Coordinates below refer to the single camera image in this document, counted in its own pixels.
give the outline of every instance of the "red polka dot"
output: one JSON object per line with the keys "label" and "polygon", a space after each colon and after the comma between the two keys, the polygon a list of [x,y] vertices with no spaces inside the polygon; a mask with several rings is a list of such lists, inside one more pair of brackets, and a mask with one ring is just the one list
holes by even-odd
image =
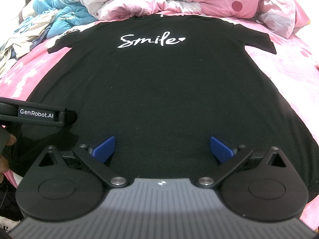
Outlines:
{"label": "red polka dot", "polygon": [[242,10],[242,3],[239,1],[235,1],[232,3],[232,8],[235,12],[240,12]]}
{"label": "red polka dot", "polygon": [[306,52],[304,52],[304,51],[300,51],[300,53],[301,53],[304,57],[309,57],[309,56],[306,54]]}
{"label": "red polka dot", "polygon": [[309,55],[312,55],[307,49],[303,49],[304,51],[306,51]]}

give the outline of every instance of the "metal screw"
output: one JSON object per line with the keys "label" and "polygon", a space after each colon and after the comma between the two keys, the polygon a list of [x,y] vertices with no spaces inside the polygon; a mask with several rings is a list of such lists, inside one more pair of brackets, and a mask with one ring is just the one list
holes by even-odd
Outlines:
{"label": "metal screw", "polygon": [[210,177],[201,177],[198,179],[198,183],[200,185],[208,186],[208,185],[212,185],[214,183],[214,180]]}
{"label": "metal screw", "polygon": [[126,183],[126,179],[123,178],[123,177],[113,177],[113,178],[111,179],[111,183],[112,183],[113,185],[123,185],[123,184]]}

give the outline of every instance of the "pink bed sheet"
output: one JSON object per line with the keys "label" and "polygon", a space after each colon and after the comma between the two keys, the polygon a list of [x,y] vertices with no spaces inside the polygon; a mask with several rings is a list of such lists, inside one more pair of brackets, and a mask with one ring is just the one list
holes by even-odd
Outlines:
{"label": "pink bed sheet", "polygon": [[[318,61],[312,57],[310,48],[294,35],[284,39],[264,26],[248,20],[224,20],[269,34],[277,55],[249,46],[246,51],[273,81],[319,143],[319,71],[316,69]],[[70,50],[63,48],[48,54],[45,44],[46,42],[38,45],[20,59],[0,80],[0,96],[26,100],[44,75]],[[9,180],[13,178],[11,171],[5,175]],[[300,219],[312,230],[319,226],[319,196],[306,205]]]}

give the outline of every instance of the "blue gripper pad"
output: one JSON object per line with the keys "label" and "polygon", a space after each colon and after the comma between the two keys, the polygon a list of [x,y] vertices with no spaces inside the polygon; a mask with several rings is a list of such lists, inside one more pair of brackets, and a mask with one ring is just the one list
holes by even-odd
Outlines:
{"label": "blue gripper pad", "polygon": [[115,137],[112,136],[100,145],[90,148],[89,153],[99,162],[104,163],[115,151]]}
{"label": "blue gripper pad", "polygon": [[237,152],[237,148],[224,143],[223,141],[211,137],[210,139],[210,149],[211,153],[221,162],[224,163],[231,157],[233,157]]}

